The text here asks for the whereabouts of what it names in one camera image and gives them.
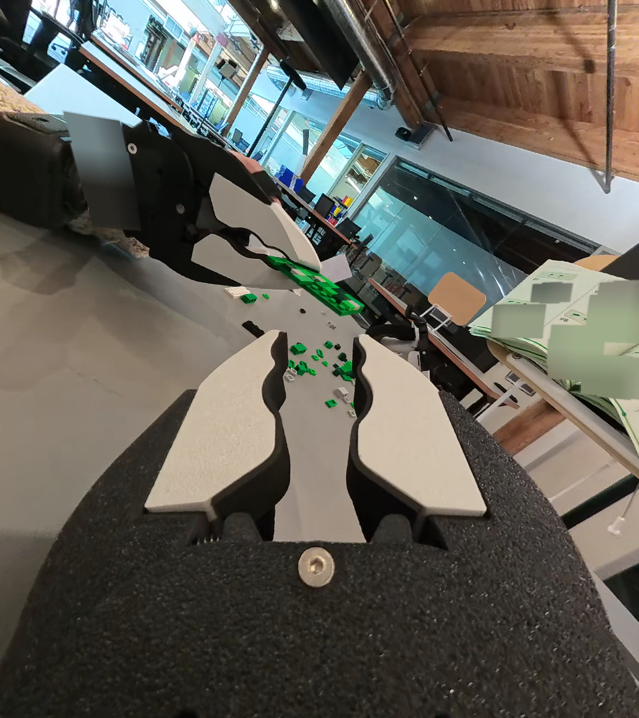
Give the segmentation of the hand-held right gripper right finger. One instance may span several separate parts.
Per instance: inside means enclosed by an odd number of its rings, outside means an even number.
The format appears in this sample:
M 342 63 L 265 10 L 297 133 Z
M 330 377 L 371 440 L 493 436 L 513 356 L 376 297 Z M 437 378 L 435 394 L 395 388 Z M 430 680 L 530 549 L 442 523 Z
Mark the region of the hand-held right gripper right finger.
M 486 500 L 440 391 L 372 337 L 354 339 L 348 494 L 363 537 L 399 516 L 410 541 L 444 541 L 443 518 L 484 519 Z

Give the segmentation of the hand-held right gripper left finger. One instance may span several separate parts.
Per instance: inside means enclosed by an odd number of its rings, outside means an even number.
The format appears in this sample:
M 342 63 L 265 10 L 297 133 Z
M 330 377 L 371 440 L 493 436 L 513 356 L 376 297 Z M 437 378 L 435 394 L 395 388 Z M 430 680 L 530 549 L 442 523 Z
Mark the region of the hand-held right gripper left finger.
M 201 513 L 219 528 L 248 514 L 264 541 L 290 483 L 280 409 L 287 334 L 267 331 L 199 385 L 150 490 L 147 513 Z

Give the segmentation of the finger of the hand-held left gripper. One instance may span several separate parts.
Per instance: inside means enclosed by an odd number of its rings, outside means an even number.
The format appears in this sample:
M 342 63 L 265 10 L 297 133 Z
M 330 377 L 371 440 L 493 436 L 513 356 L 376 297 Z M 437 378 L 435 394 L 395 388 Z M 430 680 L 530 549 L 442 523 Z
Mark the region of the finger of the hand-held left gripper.
M 248 289 L 297 289 L 296 283 L 270 266 L 269 257 L 280 255 L 258 241 L 251 240 L 249 246 L 242 246 L 210 233 L 195 244 L 191 260 Z
M 281 251 L 289 260 L 319 271 L 321 261 L 314 245 L 285 210 L 269 198 L 276 190 L 267 173 L 251 173 L 241 186 L 220 173 L 214 174 L 209 196 L 217 220 L 229 228 L 244 229 L 263 244 Z

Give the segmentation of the green mosaic lego plate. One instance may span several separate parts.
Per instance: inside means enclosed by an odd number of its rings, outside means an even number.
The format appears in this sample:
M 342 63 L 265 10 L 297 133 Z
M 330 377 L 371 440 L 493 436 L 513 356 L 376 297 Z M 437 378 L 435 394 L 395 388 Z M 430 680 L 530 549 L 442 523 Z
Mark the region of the green mosaic lego plate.
M 298 288 L 304 289 L 339 317 L 357 315 L 366 308 L 364 303 L 347 294 L 342 287 L 318 271 L 300 266 L 282 256 L 269 255 L 266 261 L 270 267 L 286 276 Z

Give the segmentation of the lego pieces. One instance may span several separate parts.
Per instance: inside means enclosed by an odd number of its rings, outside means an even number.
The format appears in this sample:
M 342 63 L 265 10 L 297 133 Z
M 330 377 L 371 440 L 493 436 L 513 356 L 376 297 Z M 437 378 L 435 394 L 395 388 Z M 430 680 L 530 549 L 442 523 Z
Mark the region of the lego pieces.
M 342 367 L 351 362 L 354 339 L 364 327 L 300 289 L 263 290 L 253 317 L 261 329 L 287 334 L 290 372 L 296 375 L 289 388 L 317 392 L 310 412 L 343 412 L 354 419 L 354 374 Z

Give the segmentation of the white paper sheet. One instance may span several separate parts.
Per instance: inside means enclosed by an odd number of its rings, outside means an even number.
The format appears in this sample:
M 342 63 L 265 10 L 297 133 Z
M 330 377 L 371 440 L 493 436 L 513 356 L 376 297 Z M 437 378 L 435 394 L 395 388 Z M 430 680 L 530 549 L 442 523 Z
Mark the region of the white paper sheet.
M 352 271 L 346 254 L 337 254 L 321 263 L 320 274 L 330 282 L 339 283 L 351 278 Z

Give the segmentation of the black office chair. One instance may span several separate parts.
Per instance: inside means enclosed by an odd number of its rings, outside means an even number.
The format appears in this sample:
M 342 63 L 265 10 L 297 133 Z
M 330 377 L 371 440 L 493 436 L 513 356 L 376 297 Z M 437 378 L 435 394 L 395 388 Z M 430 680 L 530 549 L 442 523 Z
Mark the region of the black office chair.
M 431 350 L 429 332 L 425 323 L 418 325 L 378 325 L 368 328 L 365 334 L 392 353 L 404 359 L 413 368 L 429 377 L 428 352 Z

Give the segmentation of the white book stand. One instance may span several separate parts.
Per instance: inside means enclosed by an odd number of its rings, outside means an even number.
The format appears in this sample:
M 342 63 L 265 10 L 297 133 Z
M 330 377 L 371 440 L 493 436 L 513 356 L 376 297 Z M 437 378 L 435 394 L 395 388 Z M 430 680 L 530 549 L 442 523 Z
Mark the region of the white book stand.
M 570 420 L 593 442 L 617 460 L 628 472 L 639 479 L 639 456 L 630 438 L 609 425 L 576 396 L 564 390 L 535 363 L 511 352 L 491 339 L 487 339 L 489 351 L 536 394 Z

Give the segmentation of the black ceiling-hung screen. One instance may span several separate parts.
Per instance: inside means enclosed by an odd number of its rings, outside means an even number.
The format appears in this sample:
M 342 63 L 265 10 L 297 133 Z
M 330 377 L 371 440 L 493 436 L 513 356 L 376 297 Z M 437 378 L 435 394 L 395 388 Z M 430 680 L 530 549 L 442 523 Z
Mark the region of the black ceiling-hung screen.
M 279 1 L 279 6 L 333 83 L 348 84 L 358 56 L 331 12 L 332 1 Z

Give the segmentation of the black swivel chair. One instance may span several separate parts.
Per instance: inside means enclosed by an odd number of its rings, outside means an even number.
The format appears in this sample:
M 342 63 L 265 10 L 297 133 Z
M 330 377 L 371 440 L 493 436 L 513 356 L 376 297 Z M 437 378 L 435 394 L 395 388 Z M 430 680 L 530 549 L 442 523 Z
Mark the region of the black swivel chair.
M 39 26 L 26 42 L 24 33 L 30 13 L 37 15 Z M 19 93 L 29 91 L 59 65 L 48 55 L 49 45 L 58 34 L 63 34 L 74 49 L 84 43 L 80 35 L 55 17 L 32 9 L 31 1 L 0 1 L 0 77 Z

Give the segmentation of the wooden support post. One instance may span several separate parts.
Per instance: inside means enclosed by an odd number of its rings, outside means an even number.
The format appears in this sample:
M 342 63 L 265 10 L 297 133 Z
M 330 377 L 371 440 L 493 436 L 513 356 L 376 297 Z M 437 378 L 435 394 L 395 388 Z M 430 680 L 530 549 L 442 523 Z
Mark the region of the wooden support post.
M 334 141 L 339 137 L 354 112 L 364 99 L 370 89 L 372 80 L 366 70 L 362 70 L 352 83 L 349 91 L 341 100 L 339 106 L 333 113 L 332 118 L 324 127 L 317 142 L 306 157 L 305 163 L 300 172 L 300 178 L 306 184 L 315 174 L 321 161 L 327 155 Z

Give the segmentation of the metal air duct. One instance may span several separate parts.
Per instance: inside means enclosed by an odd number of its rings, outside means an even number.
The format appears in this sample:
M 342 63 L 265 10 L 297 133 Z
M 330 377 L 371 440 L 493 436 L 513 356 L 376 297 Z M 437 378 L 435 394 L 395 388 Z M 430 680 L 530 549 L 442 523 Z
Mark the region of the metal air duct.
M 334 22 L 372 80 L 381 110 L 395 102 L 397 75 L 394 59 L 361 1 L 326 1 Z

